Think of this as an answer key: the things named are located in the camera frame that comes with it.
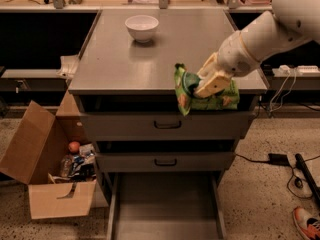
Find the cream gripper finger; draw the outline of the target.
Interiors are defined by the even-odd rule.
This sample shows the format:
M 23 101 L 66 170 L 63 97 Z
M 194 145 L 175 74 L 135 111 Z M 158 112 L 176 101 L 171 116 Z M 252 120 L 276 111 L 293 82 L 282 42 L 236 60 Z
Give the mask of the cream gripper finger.
M 194 91 L 194 95 L 199 98 L 212 96 L 230 85 L 231 79 L 226 75 L 214 74 L 213 76 L 201 79 Z

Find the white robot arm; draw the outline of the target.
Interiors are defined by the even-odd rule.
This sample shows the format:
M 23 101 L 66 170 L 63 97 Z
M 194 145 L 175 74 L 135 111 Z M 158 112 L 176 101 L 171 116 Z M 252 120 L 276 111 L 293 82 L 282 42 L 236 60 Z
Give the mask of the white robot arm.
M 229 86 L 233 77 L 244 77 L 271 56 L 311 40 L 320 41 L 320 0 L 272 0 L 245 28 L 226 38 L 197 72 L 193 95 L 207 98 Z

